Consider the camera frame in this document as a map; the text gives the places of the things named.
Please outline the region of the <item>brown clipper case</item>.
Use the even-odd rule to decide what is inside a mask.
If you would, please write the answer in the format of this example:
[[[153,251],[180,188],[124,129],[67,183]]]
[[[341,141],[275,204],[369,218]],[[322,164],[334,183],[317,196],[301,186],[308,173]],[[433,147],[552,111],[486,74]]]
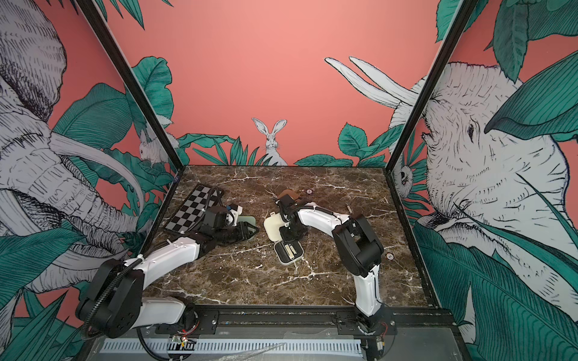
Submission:
[[[290,190],[290,189],[286,189],[286,190],[281,191],[280,194],[277,195],[277,199],[282,199],[285,196],[289,196],[294,201],[298,200],[301,197],[301,195],[296,193],[295,191]]]

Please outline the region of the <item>mint green clipper case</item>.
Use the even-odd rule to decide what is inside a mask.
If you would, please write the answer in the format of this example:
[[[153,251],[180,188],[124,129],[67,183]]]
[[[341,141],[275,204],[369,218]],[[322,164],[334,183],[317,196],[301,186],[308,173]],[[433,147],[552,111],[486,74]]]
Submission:
[[[239,224],[243,226],[243,235],[245,240],[250,240],[256,236],[260,229],[257,227],[257,221],[253,216],[240,216]]]

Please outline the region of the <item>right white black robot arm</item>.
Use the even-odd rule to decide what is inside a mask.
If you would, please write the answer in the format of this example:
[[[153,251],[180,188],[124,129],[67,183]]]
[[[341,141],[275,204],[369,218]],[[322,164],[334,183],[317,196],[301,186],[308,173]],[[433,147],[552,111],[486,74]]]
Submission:
[[[377,315],[383,306],[378,275],[384,248],[365,216],[330,211],[290,190],[278,196],[275,204],[279,212],[266,218],[264,225],[269,240],[281,246],[280,261],[289,264],[302,257],[296,246],[308,230],[330,236],[343,266],[354,277],[357,311],[367,318]]]

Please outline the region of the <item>cream clipper case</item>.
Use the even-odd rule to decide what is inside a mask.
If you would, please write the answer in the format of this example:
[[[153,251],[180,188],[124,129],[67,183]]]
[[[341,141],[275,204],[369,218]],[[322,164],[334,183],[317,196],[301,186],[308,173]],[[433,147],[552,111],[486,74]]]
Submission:
[[[288,223],[281,219],[279,213],[271,212],[263,222],[266,234],[273,243],[273,249],[280,263],[284,266],[301,260],[304,250],[299,241],[284,241],[281,237],[281,228],[285,228]]]

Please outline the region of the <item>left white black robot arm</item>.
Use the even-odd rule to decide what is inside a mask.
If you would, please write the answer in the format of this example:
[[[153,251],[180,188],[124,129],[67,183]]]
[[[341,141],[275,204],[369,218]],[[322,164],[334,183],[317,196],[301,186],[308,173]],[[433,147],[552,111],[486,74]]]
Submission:
[[[171,271],[206,256],[217,246],[248,241],[259,233],[253,216],[240,205],[223,205],[218,188],[210,189],[191,225],[161,248],[126,261],[104,262],[90,282],[75,315],[82,320],[81,336],[118,338],[131,329],[165,325],[194,328],[194,311],[179,299],[145,297],[144,291]]]

